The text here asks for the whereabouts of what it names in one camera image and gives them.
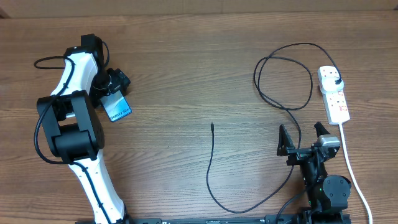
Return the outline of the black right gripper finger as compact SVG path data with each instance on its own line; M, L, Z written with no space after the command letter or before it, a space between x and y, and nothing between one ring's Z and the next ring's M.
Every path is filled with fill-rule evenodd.
M290 134L287 132L285 126L281 124L279 126L279 142L277 146L277 155L288 156L294 149L295 146L292 142Z
M330 132L326 130L326 128L321 124L321 122L315 123L314 128L317 133L317 138L324 135L330 135Z

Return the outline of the Samsung Galaxy smartphone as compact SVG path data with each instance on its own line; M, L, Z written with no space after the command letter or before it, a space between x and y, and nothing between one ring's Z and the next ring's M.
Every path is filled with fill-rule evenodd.
M111 122L116 122L132 113L131 107L120 90L102 97L100 102Z

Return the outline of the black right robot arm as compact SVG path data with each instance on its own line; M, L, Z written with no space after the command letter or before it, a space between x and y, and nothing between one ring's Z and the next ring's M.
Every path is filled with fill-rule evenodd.
M348 208L351 182L341 175L329 175L324 162L334 158L340 149L340 140L317 122L314 125L317 141L308 148L297 149L285 126L279 126L278 156L286 156L288 166L299 166L305 188L293 196L279 210L276 223L350 223ZM307 208L294 215L283 215L284 209L294 200L307 194Z

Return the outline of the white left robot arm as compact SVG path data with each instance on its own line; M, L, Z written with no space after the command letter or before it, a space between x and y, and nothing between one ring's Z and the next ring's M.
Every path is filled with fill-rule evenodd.
M104 163L104 131L95 109L102 106L110 121L131 114L124 95L130 79L108 67L109 49L94 34L81 37L81 44L66 49L62 77L50 96L37 100L39 119L34 146L39 157L39 130L43 129L56 164L68 165L80 181L94 213L93 223L133 223L116 193Z

